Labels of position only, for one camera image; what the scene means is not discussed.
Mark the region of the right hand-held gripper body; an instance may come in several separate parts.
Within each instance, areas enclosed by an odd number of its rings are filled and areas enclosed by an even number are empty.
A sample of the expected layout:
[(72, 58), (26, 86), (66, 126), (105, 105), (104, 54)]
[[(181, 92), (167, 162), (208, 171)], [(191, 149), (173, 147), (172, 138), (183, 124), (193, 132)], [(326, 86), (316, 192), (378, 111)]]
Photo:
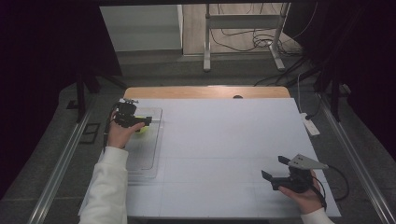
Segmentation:
[(280, 186), (291, 189), (296, 193), (304, 193), (313, 185), (311, 171), (315, 169), (328, 169), (329, 165), (310, 159), (302, 154), (297, 154), (287, 165), (290, 174), (287, 177), (273, 177), (271, 184), (273, 190)]

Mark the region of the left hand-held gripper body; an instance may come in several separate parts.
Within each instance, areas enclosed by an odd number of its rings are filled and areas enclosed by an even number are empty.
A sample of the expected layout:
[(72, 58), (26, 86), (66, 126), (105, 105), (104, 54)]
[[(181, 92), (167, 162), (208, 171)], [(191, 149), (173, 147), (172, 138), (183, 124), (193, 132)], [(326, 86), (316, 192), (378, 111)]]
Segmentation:
[(138, 120), (134, 116), (136, 111), (136, 105), (134, 100), (119, 99), (116, 103), (116, 113), (114, 115), (114, 121), (123, 128), (129, 128), (138, 123)]

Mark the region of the clear plastic container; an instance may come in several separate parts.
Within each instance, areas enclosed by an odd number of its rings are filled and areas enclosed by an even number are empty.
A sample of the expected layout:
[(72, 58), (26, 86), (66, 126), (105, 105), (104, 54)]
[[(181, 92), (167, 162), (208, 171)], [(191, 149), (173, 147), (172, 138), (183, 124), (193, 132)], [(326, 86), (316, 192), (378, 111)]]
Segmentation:
[(143, 133), (134, 133), (126, 145), (129, 152), (126, 169), (130, 182), (153, 179), (157, 175), (163, 139), (163, 110), (159, 107), (142, 107), (137, 117), (152, 117)]

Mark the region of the person's left hand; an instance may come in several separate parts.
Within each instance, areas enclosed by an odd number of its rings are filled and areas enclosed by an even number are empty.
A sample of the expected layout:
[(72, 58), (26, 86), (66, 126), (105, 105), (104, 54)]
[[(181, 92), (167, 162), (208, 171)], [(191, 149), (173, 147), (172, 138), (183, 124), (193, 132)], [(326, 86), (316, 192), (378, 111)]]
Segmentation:
[(106, 146), (124, 149), (130, 137), (137, 130), (143, 128), (145, 126), (145, 123), (140, 122), (132, 127), (123, 128), (113, 120), (115, 114), (116, 112), (113, 111), (110, 115)]

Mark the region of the person's right hand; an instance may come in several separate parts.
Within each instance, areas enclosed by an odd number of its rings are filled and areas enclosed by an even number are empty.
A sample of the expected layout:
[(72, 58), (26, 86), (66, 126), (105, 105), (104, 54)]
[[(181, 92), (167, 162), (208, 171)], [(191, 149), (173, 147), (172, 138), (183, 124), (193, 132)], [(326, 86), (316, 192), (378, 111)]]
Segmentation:
[(310, 214), (323, 207), (319, 196), (312, 189), (304, 193), (296, 193), (285, 187), (279, 187), (278, 190), (297, 203), (302, 215)]

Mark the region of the white power strip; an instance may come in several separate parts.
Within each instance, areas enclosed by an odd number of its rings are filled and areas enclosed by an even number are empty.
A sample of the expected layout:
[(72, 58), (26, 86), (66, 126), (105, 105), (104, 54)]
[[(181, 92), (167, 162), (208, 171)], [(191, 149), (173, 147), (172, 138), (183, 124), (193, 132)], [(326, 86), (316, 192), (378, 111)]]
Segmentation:
[(308, 115), (306, 113), (301, 114), (301, 119), (310, 136), (320, 135), (320, 131), (318, 130), (314, 122), (311, 119), (308, 119)]

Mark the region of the black stand leg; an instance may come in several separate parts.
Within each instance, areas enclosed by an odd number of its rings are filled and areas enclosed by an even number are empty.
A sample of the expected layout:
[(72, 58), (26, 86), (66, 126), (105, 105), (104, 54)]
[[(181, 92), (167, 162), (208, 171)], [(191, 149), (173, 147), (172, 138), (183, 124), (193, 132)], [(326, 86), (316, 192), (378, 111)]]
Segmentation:
[(324, 93), (328, 87), (331, 87), (330, 110), (336, 121), (339, 117), (339, 97), (340, 97), (340, 76), (337, 72), (322, 71), (318, 76), (315, 84), (315, 92)]
[(89, 93), (98, 93), (100, 91), (100, 85), (94, 75), (84, 74), (77, 72), (77, 96), (78, 96), (78, 119), (77, 123), (80, 123), (86, 113), (85, 104), (85, 88), (88, 88)]

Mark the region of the white board sheet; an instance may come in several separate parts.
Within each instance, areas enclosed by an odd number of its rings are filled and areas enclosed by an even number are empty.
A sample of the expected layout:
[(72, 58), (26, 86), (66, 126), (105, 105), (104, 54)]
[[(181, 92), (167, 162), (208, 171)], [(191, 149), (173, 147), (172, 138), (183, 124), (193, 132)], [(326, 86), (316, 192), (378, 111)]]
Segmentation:
[(138, 106), (161, 110), (163, 137), (157, 174), (129, 178), (129, 217), (299, 216), (262, 178), (288, 175), (280, 156), (317, 156), (293, 99), (142, 99)]

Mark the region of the white cabinet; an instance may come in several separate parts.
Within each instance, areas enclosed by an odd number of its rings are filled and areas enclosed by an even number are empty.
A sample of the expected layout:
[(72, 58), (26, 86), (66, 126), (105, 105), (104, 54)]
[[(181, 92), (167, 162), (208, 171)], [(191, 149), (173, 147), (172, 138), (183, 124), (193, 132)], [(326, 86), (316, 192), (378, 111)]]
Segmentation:
[(115, 51), (182, 49), (181, 5), (100, 7)]

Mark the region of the aluminium rail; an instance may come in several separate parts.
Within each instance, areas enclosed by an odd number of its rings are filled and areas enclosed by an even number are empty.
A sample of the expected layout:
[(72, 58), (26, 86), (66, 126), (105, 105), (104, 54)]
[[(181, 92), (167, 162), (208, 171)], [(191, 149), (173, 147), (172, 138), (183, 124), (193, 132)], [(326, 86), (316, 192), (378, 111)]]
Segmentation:
[(326, 115), (327, 120), (330, 122), (333, 131), (335, 132), (343, 150), (346, 153), (348, 160), (353, 167), (355, 174), (360, 180), (362, 187), (364, 188), (368, 198), (373, 205), (378, 217), (382, 224), (396, 224), (396, 215), (391, 211), (390, 206), (385, 196), (380, 191), (380, 188), (375, 183), (375, 180), (369, 174), (368, 169), (364, 165), (358, 151), (354, 144), (347, 135), (342, 123), (337, 121), (330, 109), (330, 103), (325, 96), (320, 96), (320, 107)]
[(61, 153), (59, 160), (57, 161), (49, 180), (35, 205), (28, 221), (29, 224), (44, 223), (90, 116), (91, 112), (86, 112), (80, 122), (75, 125), (74, 130), (66, 142), (63, 152)]

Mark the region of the grey metal desk frame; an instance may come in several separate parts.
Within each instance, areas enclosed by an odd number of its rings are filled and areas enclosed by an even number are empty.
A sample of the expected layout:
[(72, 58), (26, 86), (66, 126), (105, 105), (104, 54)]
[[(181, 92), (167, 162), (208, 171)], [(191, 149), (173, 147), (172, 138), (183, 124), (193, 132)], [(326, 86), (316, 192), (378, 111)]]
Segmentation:
[(277, 70), (285, 71), (286, 67), (279, 56), (277, 44), (287, 18), (289, 5), (289, 3), (283, 3), (278, 15), (211, 15), (209, 12), (209, 4), (206, 4), (204, 71), (209, 72), (211, 69), (209, 35), (212, 29), (275, 29), (274, 39), (270, 43), (268, 49), (272, 54)]

